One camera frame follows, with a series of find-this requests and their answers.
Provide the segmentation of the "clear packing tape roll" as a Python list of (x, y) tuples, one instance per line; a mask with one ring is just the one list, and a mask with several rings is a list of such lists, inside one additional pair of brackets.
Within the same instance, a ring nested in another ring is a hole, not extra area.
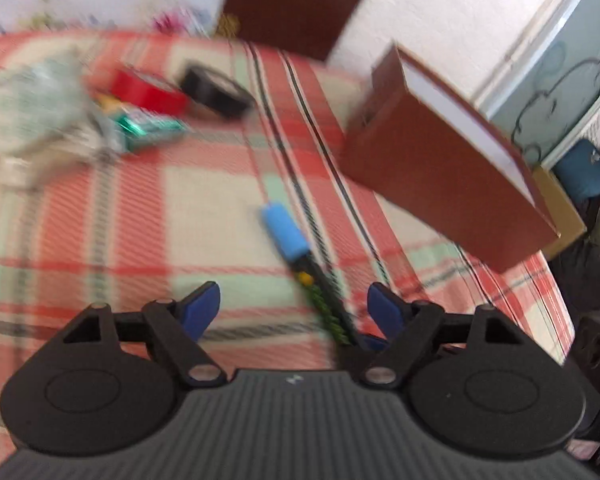
[(58, 174), (112, 162), (124, 145), (92, 99), (74, 49), (0, 70), (0, 182), (32, 190)]

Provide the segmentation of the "green snack packet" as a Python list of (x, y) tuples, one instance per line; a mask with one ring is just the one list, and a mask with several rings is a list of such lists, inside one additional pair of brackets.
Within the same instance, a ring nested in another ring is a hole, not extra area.
[(102, 133), (117, 155), (172, 142), (189, 132), (181, 119), (144, 110), (108, 94), (99, 93), (95, 103), (105, 119)]

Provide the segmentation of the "red electrical tape roll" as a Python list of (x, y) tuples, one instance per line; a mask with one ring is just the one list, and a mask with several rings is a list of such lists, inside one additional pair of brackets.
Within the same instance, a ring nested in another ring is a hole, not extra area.
[(121, 66), (114, 72), (110, 93), (118, 100), (151, 113), (181, 117), (189, 97), (157, 75)]

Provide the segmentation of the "tan cardboard carton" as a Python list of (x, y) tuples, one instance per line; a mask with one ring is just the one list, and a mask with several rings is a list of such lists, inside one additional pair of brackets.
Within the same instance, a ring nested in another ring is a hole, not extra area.
[(569, 196), (551, 171), (536, 167), (532, 171), (532, 176), (558, 232), (558, 239), (542, 249), (543, 256), (550, 261), (585, 234), (586, 226), (576, 207), (573, 206)]

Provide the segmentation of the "blue handled tool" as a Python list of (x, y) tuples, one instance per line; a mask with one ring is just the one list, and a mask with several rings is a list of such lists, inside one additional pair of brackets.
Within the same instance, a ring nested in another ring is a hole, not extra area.
[(346, 308), (287, 209), (280, 203), (269, 203), (261, 209), (261, 219), (279, 255), (288, 264), (335, 344), (361, 347)]

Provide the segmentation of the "brown cardboard storage box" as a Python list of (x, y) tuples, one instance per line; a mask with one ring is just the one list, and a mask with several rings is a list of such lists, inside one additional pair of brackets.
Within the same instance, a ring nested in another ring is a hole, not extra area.
[(400, 44), (374, 68), (339, 166), (498, 272), (559, 237), (519, 151)]

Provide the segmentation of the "black electrical tape roll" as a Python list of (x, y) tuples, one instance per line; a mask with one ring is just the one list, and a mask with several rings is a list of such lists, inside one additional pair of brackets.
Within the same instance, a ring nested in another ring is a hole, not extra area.
[(194, 103), (224, 119), (242, 118), (254, 105), (254, 97), (241, 84), (201, 64), (185, 67), (178, 78), (178, 88)]

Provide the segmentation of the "red plaid bed blanket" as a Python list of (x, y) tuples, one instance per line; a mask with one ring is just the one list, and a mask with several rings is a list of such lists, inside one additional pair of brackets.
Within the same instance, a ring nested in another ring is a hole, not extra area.
[[(135, 311), (215, 281), (219, 316), (204, 345), (224, 367), (324, 368), (327, 337), (260, 221), (283, 203), (362, 330), (366, 289), (453, 312), (492, 302), (554, 359), (573, 327), (542, 256), (498, 274), (406, 212), (337, 172), (358, 78), (269, 48), (132, 32), (29, 32), (0, 37), (0, 69), (79, 52), (87, 82), (107, 88), (129, 64), (174, 78), (190, 61), (234, 77), (257, 99), (240, 122), (193, 122), (178, 142), (42, 190), (0, 185), (0, 392), (58, 328), (94, 301)], [(12, 441), (0, 419), (0, 463)]]

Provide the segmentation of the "light blue painted door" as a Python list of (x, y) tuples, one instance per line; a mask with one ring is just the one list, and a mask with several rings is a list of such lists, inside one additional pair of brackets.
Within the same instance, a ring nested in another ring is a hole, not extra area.
[(600, 0), (547, 0), (509, 54), (475, 100), (538, 166), (600, 97)]

